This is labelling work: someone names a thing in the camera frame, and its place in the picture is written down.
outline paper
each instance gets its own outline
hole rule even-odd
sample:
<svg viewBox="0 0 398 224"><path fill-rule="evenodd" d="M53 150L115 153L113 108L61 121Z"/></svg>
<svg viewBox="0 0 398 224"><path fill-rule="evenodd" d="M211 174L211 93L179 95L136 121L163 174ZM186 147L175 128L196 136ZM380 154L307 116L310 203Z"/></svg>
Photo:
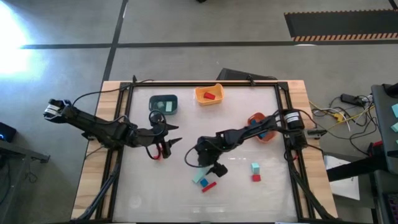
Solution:
<svg viewBox="0 0 398 224"><path fill-rule="evenodd" d="M333 156L324 156L326 169L349 164L350 162L337 159ZM358 177L350 177L344 180L330 182L331 192L343 197L359 200Z"/></svg>

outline sunlight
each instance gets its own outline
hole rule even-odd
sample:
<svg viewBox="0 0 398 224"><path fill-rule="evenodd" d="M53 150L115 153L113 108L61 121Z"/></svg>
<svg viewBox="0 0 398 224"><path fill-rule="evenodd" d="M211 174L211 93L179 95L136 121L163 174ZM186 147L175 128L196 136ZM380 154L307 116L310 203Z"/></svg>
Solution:
<svg viewBox="0 0 398 224"><path fill-rule="evenodd" d="M26 44L26 38L12 15L11 9L0 1L0 78L14 76L27 70L30 50L19 47Z"/></svg>

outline wooden table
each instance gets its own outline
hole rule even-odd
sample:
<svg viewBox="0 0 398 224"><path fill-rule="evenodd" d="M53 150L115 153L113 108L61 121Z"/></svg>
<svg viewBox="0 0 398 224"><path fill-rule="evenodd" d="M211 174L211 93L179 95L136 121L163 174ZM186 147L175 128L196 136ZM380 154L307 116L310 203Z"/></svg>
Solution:
<svg viewBox="0 0 398 224"><path fill-rule="evenodd" d="M204 81L204 82L222 83L223 81ZM290 97L293 107L304 110L308 114L312 114L310 104L308 102L307 91L305 89L303 80L286 80L286 81L268 80L268 81L257 81L257 82L288 82ZM102 90L107 91L107 90L117 89L119 88L120 83L121 82L119 81L104 82ZM96 115L105 120L110 120L110 121L113 120L117 98L118 98L118 91L102 93L99 98ZM127 97L125 96L123 99L124 101L122 102L121 111L124 111L124 108L126 107ZM314 128L314 124L308 119L308 117L305 114L302 114L302 118L305 123L305 128L307 129ZM308 139L307 141L311 145L319 146L318 140ZM100 145L97 141L90 141L86 153L88 154L99 147ZM325 165L323 163L322 153L316 149L308 147L306 149L303 149L303 158L305 161L305 168L307 171L307 177L311 191L314 193L319 202L326 208L326 210L334 217L337 217L335 202L333 200L328 176L326 174ZM101 149L98 152L92 154L85 161L80 176L80 183L76 194L75 204L73 206L72 218L80 216L99 192L101 187L101 180L103 177L105 159L106 159L106 149ZM105 198L105 203L103 207L104 218L106 217L108 211L108 205L109 205L108 202L109 202L110 193L111 189L108 190ZM308 217L307 206L305 204L305 199L301 190L300 190L300 201L302 203L303 215L304 217Z"/></svg>

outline red rectangular block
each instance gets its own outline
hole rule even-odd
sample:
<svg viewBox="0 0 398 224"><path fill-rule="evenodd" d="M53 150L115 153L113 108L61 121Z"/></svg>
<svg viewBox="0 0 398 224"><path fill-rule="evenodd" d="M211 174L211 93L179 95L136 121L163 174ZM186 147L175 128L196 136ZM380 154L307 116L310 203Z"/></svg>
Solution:
<svg viewBox="0 0 398 224"><path fill-rule="evenodd" d="M261 176L258 175L258 174L254 174L252 176L252 179L253 179L254 182L259 182L259 181L261 181Z"/></svg>
<svg viewBox="0 0 398 224"><path fill-rule="evenodd" d="M216 96L211 94L211 93L206 92L205 95L204 95L204 98L208 98L208 99L214 100L216 98Z"/></svg>
<svg viewBox="0 0 398 224"><path fill-rule="evenodd" d="M202 191L203 193L205 193L206 191L208 191L209 189L211 189L212 187L214 187L216 184L217 184L216 182L213 182L213 183L207 185L207 187L205 187L205 188L202 189L201 191Z"/></svg>

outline table top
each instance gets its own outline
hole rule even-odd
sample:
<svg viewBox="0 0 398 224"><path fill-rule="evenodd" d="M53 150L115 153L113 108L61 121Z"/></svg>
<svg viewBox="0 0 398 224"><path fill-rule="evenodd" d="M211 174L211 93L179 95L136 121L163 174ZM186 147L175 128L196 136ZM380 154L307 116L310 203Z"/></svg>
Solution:
<svg viewBox="0 0 398 224"><path fill-rule="evenodd" d="M222 83L223 81L203 81L203 82L214 82ZM307 91L303 80L278 80L278 81L256 81L256 82L287 82L289 84L290 98L294 108L306 111L311 114L311 108L308 102ZM117 89L120 86L120 81L109 81L103 83L103 91ZM114 112L116 109L116 102L118 98L118 91L102 93L97 107L96 116L105 119L113 120ZM122 110L126 107L126 98L123 98ZM313 128L314 124L303 114L303 121L307 129ZM309 144L319 146L319 141L314 139L307 140ZM90 141L86 153L90 153L95 149L99 148L100 145L97 141ZM307 171L308 182L311 191L314 193L319 202L326 208L326 210L337 217L337 211L335 202L331 193L331 188L326 174L325 165L323 163L322 153L311 147L305 148L302 151L303 159L305 161L305 167ZM72 218L76 218L81 215L87 206L93 201L99 189L101 187L101 181L103 178L104 164L106 160L106 149L101 149L98 152L92 154L85 163L80 176L80 183L78 186L75 204L73 206ZM111 189L105 196L105 203L103 207L103 217L106 216L109 205ZM300 201L302 203L303 215L308 217L307 206L305 204L304 195L300 190Z"/></svg>
<svg viewBox="0 0 398 224"><path fill-rule="evenodd" d="M387 156L390 151L398 151L398 133L391 129L392 125L398 123L398 118L395 117L391 108L391 106L398 104L398 99L388 96L381 85L373 85L372 94L384 145L384 153L386 154L387 167L391 173L398 174L398 158Z"/></svg>

